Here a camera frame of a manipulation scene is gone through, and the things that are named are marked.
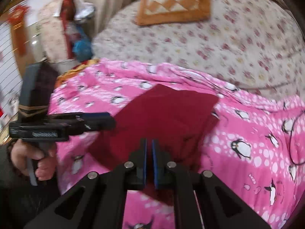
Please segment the person's left hand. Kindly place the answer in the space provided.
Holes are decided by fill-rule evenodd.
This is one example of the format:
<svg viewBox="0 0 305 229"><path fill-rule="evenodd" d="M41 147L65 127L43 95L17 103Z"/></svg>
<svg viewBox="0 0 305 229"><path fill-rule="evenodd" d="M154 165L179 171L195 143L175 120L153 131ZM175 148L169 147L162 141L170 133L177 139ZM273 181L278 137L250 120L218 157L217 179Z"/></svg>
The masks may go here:
<svg viewBox="0 0 305 229"><path fill-rule="evenodd" d="M37 160L37 170L35 176L40 181L50 180L57 166L57 145L55 143L49 148L49 153L44 156L43 152L30 145L30 143L23 142L21 139L17 140L11 150L12 164L25 176L29 176L26 160L27 158Z"/></svg>

